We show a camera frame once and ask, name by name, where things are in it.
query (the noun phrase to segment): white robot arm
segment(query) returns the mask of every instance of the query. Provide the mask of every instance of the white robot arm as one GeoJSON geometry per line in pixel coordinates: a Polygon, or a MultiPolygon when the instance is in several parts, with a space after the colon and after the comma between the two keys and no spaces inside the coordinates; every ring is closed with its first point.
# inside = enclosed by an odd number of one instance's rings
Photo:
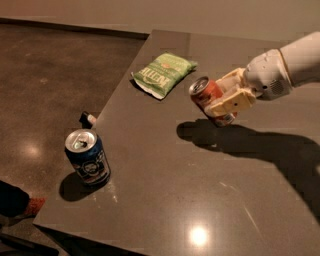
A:
{"type": "Polygon", "coordinates": [[[293,88],[320,81],[320,32],[255,57],[244,68],[217,80],[224,95],[205,109],[221,116],[250,108],[255,99],[274,100],[293,88]]]}

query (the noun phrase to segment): held can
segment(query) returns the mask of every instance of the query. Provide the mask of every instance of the held can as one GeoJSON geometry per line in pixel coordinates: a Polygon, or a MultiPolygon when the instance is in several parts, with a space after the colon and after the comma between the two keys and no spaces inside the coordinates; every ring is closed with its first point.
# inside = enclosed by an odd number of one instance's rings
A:
{"type": "Polygon", "coordinates": [[[223,116],[212,117],[205,113],[205,108],[214,100],[222,97],[223,92],[215,81],[203,76],[197,79],[189,88],[191,100],[203,111],[203,113],[216,126],[224,127],[231,124],[236,118],[237,113],[230,113],[223,116]]]}

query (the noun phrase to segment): table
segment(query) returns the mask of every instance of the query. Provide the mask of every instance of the table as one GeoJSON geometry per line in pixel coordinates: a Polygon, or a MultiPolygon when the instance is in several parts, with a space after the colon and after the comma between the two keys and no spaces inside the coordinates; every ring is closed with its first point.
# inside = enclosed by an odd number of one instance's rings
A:
{"type": "Polygon", "coordinates": [[[144,255],[319,255],[320,84],[259,101],[223,129],[188,95],[198,77],[282,45],[153,31],[97,121],[109,183],[84,189],[65,159],[34,224],[144,255]],[[130,73],[165,51],[199,65],[158,101],[130,73]]]}

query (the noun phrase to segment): snack bag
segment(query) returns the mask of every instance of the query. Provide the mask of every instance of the snack bag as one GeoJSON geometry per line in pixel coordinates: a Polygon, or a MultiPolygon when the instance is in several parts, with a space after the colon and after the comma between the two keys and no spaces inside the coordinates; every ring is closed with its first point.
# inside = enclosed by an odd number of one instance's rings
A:
{"type": "Polygon", "coordinates": [[[196,66],[194,61],[164,53],[132,76],[139,87],[161,100],[196,66]]]}

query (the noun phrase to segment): can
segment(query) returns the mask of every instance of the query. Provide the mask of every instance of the can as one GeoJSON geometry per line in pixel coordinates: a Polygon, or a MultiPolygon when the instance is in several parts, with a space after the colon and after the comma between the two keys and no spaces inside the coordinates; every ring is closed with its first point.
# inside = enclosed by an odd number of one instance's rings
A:
{"type": "Polygon", "coordinates": [[[101,138],[93,130],[80,129],[69,134],[65,153],[85,185],[104,185],[110,179],[101,138]]]}
{"type": "Polygon", "coordinates": [[[222,90],[214,80],[210,80],[207,76],[197,79],[189,88],[191,100],[202,110],[202,112],[211,120],[216,126],[224,127],[230,125],[236,118],[237,113],[229,113],[223,116],[208,116],[205,113],[205,108],[209,106],[214,100],[221,98],[222,90]]]}

